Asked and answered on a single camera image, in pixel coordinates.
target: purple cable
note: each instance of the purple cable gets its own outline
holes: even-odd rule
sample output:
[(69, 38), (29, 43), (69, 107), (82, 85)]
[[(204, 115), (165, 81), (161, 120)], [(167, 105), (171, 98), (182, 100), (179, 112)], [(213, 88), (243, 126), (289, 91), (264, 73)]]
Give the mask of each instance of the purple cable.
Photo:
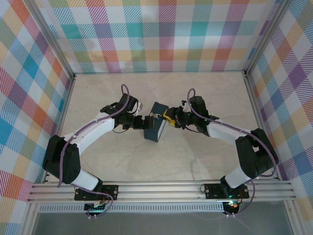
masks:
[(111, 200), (110, 205), (109, 205), (103, 212), (101, 212), (100, 214), (96, 215), (95, 218), (98, 218), (98, 217), (103, 216), (103, 215), (111, 208), (111, 206), (112, 206), (112, 204), (113, 204), (113, 200), (114, 200), (111, 195), (109, 195), (109, 194), (107, 194), (107, 193), (104, 193), (104, 192), (94, 192), (94, 191), (91, 191), (91, 190), (88, 190), (88, 189), (82, 188), (82, 187), (78, 187), (78, 188), (80, 188), (81, 190), (86, 191), (86, 192), (90, 192), (90, 193), (94, 193), (94, 194), (100, 194), (100, 195), (104, 195), (104, 196), (107, 196), (107, 197), (110, 198), (110, 200)]
[[(127, 104), (128, 104), (128, 101), (129, 101), (129, 96), (130, 96), (130, 95), (129, 95), (129, 89), (128, 89), (128, 87), (127, 87), (125, 84), (122, 84), (122, 86), (121, 86), (122, 93), (124, 93), (123, 87), (125, 87), (125, 88), (126, 88), (126, 91), (127, 91), (127, 99), (126, 99), (126, 102), (125, 102), (125, 104), (123, 105), (123, 107), (122, 107), (120, 110), (116, 111), (115, 113), (113, 113), (113, 114), (111, 114), (111, 115), (108, 115), (108, 116), (103, 117), (103, 118), (99, 118), (98, 120), (94, 120), (94, 121), (92, 121), (92, 122), (86, 124), (86, 125), (83, 126), (81, 129), (79, 129), (79, 130), (75, 133), (74, 136), (78, 136), (82, 131), (86, 130), (86, 128), (90, 127), (91, 125), (94, 125), (95, 123), (98, 123), (98, 122), (100, 122), (100, 121), (109, 119), (109, 118), (111, 118), (111, 117), (113, 117), (113, 116), (119, 114), (120, 112), (122, 112), (122, 111), (126, 108), (126, 106), (127, 106)], [(63, 159), (64, 159), (65, 150), (66, 150), (67, 146), (69, 145), (69, 143), (70, 143), (73, 139), (75, 139), (74, 136), (72, 136), (71, 138), (69, 138), (69, 140), (65, 143), (65, 145), (64, 145), (64, 147), (63, 147), (63, 149), (62, 149), (62, 151), (61, 151), (61, 156), (60, 156), (60, 175), (59, 175), (59, 183), (58, 183), (58, 186), (57, 186), (58, 188), (61, 186), (62, 180), (63, 180)]]
[(189, 104), (189, 106), (190, 106), (190, 109), (192, 110), (192, 112), (193, 112), (195, 115), (197, 115), (197, 116), (200, 117), (200, 118), (206, 119), (206, 120), (208, 120), (208, 121), (211, 121), (211, 122), (214, 122), (214, 123), (217, 123), (217, 124), (226, 126), (226, 127), (230, 128), (230, 129), (233, 129), (233, 130), (235, 130), (235, 131), (242, 132), (242, 133), (244, 133), (244, 134), (246, 134), (246, 135), (251, 136), (251, 137), (254, 138), (256, 141), (258, 141), (258, 143), (259, 143), (259, 144), (266, 150), (266, 152), (268, 153), (270, 159), (271, 159), (272, 162), (273, 162), (273, 167), (274, 167), (274, 171), (273, 171), (273, 173), (271, 173), (270, 175), (260, 175), (260, 176), (262, 176), (262, 177), (272, 177), (272, 176), (276, 173), (276, 161), (275, 161), (274, 156), (273, 156), (272, 153), (270, 152), (270, 150), (267, 148), (267, 146), (266, 146), (259, 138), (257, 138), (255, 135), (253, 135), (253, 134), (251, 134), (251, 133), (249, 133), (249, 132), (247, 132), (247, 131), (245, 131), (245, 130), (242, 130), (242, 129), (238, 128), (238, 127), (229, 125), (229, 124), (227, 124), (227, 123), (223, 123), (223, 122), (221, 122), (221, 121), (213, 120), (213, 119), (210, 119), (210, 118), (208, 118), (208, 117), (204, 117), (204, 116), (198, 114), (198, 113), (193, 109), (193, 107), (191, 107), (191, 104), (190, 104), (190, 101), (189, 101), (190, 92), (191, 92), (191, 91), (194, 92), (194, 95), (193, 95), (192, 97), (194, 97), (194, 96), (196, 95), (195, 89), (194, 89), (194, 88), (191, 88), (191, 89), (188, 91), (188, 94), (187, 94), (187, 102), (188, 102), (188, 104)]

